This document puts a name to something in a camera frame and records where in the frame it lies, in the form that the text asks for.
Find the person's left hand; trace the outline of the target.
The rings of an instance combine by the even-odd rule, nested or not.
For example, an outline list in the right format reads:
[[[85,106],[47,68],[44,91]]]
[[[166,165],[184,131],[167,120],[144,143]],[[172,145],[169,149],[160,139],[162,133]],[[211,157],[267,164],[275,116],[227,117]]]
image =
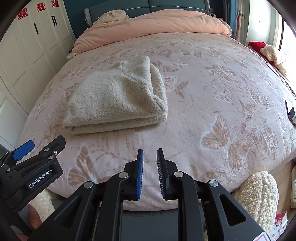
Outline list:
[[[34,230],[36,230],[42,224],[40,216],[39,216],[38,212],[36,211],[36,209],[30,204],[28,204],[28,211],[29,211],[30,225]],[[28,240],[28,236],[26,236],[24,234],[17,233],[17,236],[21,241]]]

